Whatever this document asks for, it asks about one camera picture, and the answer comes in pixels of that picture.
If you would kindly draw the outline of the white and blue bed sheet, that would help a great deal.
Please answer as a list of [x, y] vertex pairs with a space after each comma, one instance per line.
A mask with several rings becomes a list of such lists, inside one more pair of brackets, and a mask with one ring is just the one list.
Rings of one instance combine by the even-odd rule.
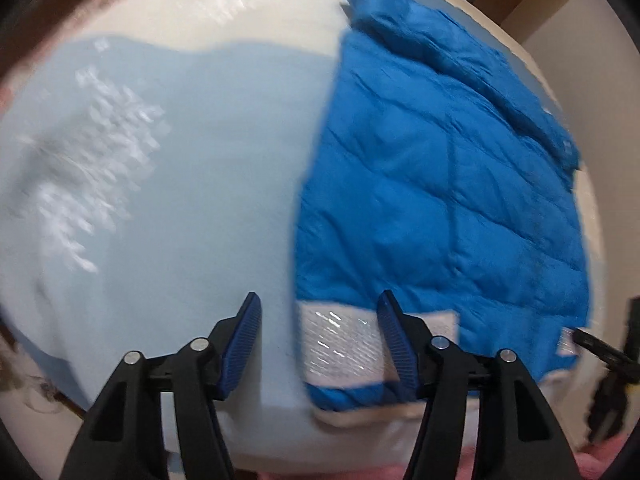
[[391, 289], [552, 404], [594, 369], [597, 208], [532, 57], [464, 0], [98, 0], [1, 116], [1, 310], [76, 403], [248, 292], [262, 333], [219, 411], [236, 466], [408, 462], [423, 406]]

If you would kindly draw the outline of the blue puffer jacket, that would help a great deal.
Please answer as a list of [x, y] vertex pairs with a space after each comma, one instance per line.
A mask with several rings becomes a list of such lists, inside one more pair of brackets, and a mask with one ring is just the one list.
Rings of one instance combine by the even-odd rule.
[[346, 0], [333, 93], [300, 194], [294, 296], [325, 412], [411, 403], [376, 322], [391, 290], [462, 350], [538, 382], [589, 320], [580, 155], [523, 64], [416, 0]]

